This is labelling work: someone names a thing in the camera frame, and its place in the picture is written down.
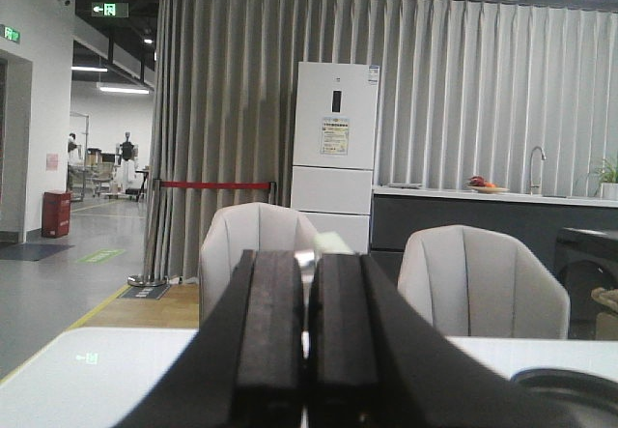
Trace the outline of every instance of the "kitchen counter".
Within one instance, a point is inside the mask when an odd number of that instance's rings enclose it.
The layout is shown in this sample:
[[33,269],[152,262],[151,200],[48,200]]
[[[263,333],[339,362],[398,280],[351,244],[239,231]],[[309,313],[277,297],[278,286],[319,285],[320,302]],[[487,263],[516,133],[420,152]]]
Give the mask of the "kitchen counter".
[[533,203],[564,206],[589,206],[600,208],[618,208],[618,201],[584,196],[542,196],[540,194],[480,193],[472,189],[434,189],[434,188],[397,188],[392,186],[374,186],[374,194],[397,195],[409,197],[469,199],[476,201],[502,201],[506,203]]
[[462,224],[506,233],[554,268],[558,232],[565,228],[618,230],[618,201],[474,190],[374,186],[371,253],[396,281],[409,236]]

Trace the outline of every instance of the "white refrigerator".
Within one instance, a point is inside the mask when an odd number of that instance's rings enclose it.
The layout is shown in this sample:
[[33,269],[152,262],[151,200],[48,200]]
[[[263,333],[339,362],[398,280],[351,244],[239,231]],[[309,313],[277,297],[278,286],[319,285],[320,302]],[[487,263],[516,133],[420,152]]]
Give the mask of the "white refrigerator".
[[369,248],[379,67],[298,64],[291,207]]

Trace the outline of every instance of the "stanchion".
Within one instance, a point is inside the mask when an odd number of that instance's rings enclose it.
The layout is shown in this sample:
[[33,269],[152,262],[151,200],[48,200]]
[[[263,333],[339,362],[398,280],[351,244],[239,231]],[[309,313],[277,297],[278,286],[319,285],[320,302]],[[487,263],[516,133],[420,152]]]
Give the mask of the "stanchion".
[[263,189],[268,191],[268,202],[274,204],[277,197],[277,182],[266,182],[257,184],[229,183],[204,183],[204,182],[163,182],[160,179],[151,180],[153,186],[153,208],[154,213],[150,221],[148,239],[146,242],[146,253],[144,255],[144,270],[141,275],[132,275],[126,282],[131,286],[155,287],[167,283],[167,278],[155,277],[155,245],[156,234],[159,225],[159,200],[160,192],[165,188],[193,188],[193,189]]

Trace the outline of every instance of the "green exit sign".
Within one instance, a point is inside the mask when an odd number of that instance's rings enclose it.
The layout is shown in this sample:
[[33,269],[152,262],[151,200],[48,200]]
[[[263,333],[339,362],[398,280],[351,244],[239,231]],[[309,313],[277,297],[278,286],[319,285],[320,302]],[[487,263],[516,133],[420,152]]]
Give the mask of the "green exit sign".
[[92,3],[93,17],[128,17],[128,3]]
[[19,40],[21,39],[21,34],[13,27],[0,24],[0,37],[2,37],[3,39],[7,39],[11,42],[19,43]]

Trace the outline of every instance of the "gray floor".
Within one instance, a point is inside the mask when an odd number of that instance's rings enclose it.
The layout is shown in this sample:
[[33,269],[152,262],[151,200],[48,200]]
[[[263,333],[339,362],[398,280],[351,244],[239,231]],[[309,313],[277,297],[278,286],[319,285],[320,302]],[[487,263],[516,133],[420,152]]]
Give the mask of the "gray floor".
[[[73,247],[37,262],[0,260],[0,379],[142,273],[145,216],[143,201],[87,197],[72,203],[67,236],[28,241]],[[108,248],[125,252],[78,262]]]

